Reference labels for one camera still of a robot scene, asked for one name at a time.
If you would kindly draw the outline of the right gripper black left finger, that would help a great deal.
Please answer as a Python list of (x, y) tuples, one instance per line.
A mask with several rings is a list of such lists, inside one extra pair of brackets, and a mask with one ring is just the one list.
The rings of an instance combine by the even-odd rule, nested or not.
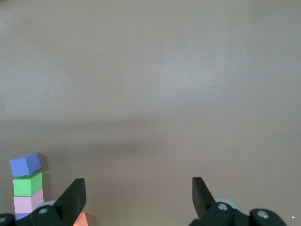
[(85, 180), (75, 179), (52, 205), (44, 205), (23, 219), (0, 215), (2, 226), (72, 226), (85, 206)]

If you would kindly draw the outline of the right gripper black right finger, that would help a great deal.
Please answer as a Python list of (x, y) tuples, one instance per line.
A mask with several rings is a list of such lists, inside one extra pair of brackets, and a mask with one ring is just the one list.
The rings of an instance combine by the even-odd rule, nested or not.
[(226, 202), (217, 202), (201, 177), (192, 178), (192, 200), (198, 218), (191, 226), (286, 226), (268, 209), (252, 209), (246, 215)]

